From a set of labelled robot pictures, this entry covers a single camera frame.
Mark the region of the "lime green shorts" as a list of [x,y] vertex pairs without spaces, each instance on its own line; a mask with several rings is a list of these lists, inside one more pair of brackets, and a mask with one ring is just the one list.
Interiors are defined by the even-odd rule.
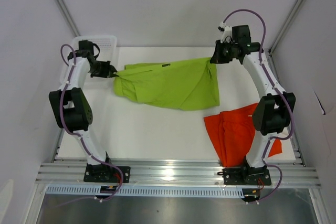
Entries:
[[184,111],[220,105],[216,65],[209,58],[125,65],[114,93],[139,104]]

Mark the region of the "orange shorts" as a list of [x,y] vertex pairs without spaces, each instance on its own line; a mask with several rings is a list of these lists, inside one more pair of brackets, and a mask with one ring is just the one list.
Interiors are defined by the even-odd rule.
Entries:
[[252,119],[256,107],[254,103],[204,117],[207,134],[224,167],[243,164],[256,133]]

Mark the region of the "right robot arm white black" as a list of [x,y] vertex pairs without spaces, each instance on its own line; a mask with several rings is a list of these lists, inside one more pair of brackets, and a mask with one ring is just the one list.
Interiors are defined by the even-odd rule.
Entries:
[[262,45],[252,42],[248,25],[231,27],[222,23],[218,29],[222,36],[215,42],[210,62],[226,64],[238,60],[252,78],[260,98],[252,115],[256,134],[239,174],[244,183],[251,184],[266,172],[265,158],[271,141],[293,122],[296,97],[278,83]]

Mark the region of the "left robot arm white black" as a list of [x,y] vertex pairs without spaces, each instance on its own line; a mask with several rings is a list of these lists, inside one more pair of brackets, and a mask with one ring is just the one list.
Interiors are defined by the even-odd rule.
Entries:
[[114,78],[116,68],[110,61],[99,61],[100,48],[89,40],[78,42],[75,50],[69,44],[61,46],[60,52],[68,47],[70,53],[66,61],[67,70],[60,88],[49,93],[49,101],[57,125],[79,141],[86,157],[87,165],[96,169],[95,175],[108,182],[114,176],[107,152],[98,143],[93,129],[93,112],[83,92],[87,75],[94,78]]

